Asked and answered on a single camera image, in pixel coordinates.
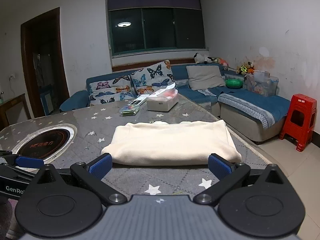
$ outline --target window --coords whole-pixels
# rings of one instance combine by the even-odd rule
[[[204,49],[202,11],[134,8],[109,11],[112,55],[161,49]]]

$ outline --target orange butterfly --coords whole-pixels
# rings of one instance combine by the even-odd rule
[[[140,88],[140,89],[138,89],[137,91],[138,91],[140,94],[144,94],[145,92],[147,92],[147,94],[148,94],[148,91],[153,92],[154,90],[153,90],[152,87],[146,87],[146,88]]]
[[[130,92],[130,87],[129,86],[125,86],[125,87],[122,87],[122,88],[116,88],[116,91],[117,91],[117,93],[120,93],[122,91]]]
[[[169,61],[169,60],[165,60],[164,63],[166,64],[167,69],[170,69],[170,68],[171,68],[170,61]]]

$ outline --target red stool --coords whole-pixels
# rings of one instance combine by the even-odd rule
[[[283,140],[285,134],[295,138],[298,141],[296,149],[302,152],[312,140],[316,109],[317,100],[302,94],[293,95],[280,139]]]

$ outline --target cream folded fabric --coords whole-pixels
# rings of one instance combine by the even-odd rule
[[[114,163],[141,166],[208,164],[216,153],[230,162],[241,162],[223,120],[167,124],[127,123],[118,126],[111,144],[101,154],[110,153]]]

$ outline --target baseboard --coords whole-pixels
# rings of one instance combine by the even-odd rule
[[[313,131],[313,135],[312,135],[312,141],[311,141],[314,145],[318,146],[320,148],[320,134],[318,134],[317,132]]]

